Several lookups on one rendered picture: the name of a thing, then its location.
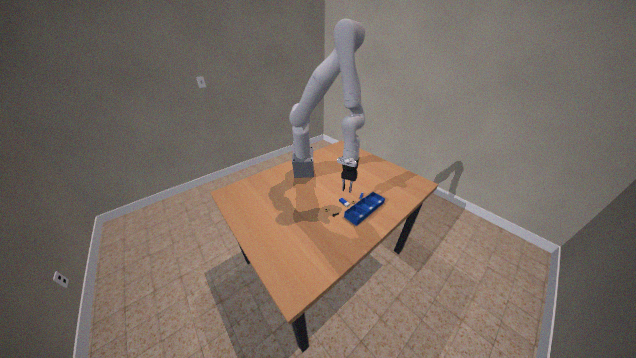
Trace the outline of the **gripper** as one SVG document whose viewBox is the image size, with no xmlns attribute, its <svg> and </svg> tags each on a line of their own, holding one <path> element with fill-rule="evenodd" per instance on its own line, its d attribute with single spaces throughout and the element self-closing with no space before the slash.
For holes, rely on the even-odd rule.
<svg viewBox="0 0 636 358">
<path fill-rule="evenodd" d="M 347 151 L 343 150 L 343 156 L 337 158 L 337 163 L 342 164 L 343 171 L 341 173 L 342 178 L 342 191 L 345 189 L 345 179 L 350 180 L 349 193 L 352 191 L 352 183 L 357 179 L 357 168 L 359 161 L 359 150 Z"/>
</svg>

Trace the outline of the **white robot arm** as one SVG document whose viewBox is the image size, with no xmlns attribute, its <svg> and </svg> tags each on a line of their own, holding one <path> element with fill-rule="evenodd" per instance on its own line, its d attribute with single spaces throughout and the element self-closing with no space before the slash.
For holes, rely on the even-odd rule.
<svg viewBox="0 0 636 358">
<path fill-rule="evenodd" d="M 365 28 L 357 21 L 342 19 L 336 24 L 333 36 L 336 48 L 315 69 L 299 104 L 295 104 L 290 113 L 290 123 L 293 125 L 294 153 L 296 147 L 295 155 L 299 159 L 306 159 L 310 156 L 310 115 L 340 71 L 344 106 L 350 109 L 351 113 L 342 121 L 344 149 L 347 151 L 359 150 L 360 137 L 356 135 L 356 130 L 363 127 L 365 114 L 361 103 L 361 85 L 355 65 L 355 52 L 364 41 Z"/>
</svg>

